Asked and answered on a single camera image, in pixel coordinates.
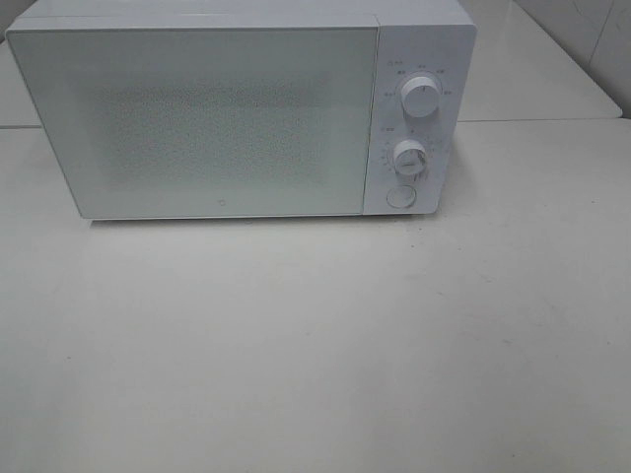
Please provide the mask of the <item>white microwave oven body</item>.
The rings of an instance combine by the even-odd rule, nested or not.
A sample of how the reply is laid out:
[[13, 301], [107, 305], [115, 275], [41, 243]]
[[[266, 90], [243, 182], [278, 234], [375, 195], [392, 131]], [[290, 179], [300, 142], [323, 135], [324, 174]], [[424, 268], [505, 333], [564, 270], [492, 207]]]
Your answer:
[[[363, 208], [317, 217], [434, 213], [477, 34], [456, 1], [37, 1], [7, 29], [6, 39], [18, 66], [13, 32], [367, 28], [376, 30], [377, 45]], [[399, 91], [419, 73], [437, 78], [442, 96], [431, 115], [414, 118], [403, 110]], [[427, 152], [427, 166], [415, 176], [397, 174], [392, 164], [394, 146], [408, 139]], [[387, 192], [398, 185], [416, 190], [411, 207], [387, 204]]]

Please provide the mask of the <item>upper white power knob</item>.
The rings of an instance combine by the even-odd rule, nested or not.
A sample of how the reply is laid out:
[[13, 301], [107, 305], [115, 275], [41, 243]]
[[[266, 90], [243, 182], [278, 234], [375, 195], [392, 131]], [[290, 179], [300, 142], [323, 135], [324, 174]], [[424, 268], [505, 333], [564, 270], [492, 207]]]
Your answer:
[[423, 118], [438, 109], [442, 86], [438, 79], [429, 73], [419, 73], [403, 81], [399, 95], [402, 108], [407, 115]]

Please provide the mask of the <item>white microwave door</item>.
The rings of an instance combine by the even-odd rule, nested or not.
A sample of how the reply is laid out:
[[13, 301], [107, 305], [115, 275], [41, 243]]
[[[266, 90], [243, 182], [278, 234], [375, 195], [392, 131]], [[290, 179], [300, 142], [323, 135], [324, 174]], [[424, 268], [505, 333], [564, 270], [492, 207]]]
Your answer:
[[81, 216], [362, 211], [377, 32], [13, 32]]

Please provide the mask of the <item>round door release button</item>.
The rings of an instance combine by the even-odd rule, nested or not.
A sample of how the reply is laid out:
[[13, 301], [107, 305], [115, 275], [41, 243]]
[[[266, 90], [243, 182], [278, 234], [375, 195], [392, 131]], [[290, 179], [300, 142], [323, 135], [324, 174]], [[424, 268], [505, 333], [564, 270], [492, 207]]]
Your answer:
[[411, 207], [416, 201], [416, 190], [409, 185], [398, 185], [386, 194], [387, 204], [395, 209]]

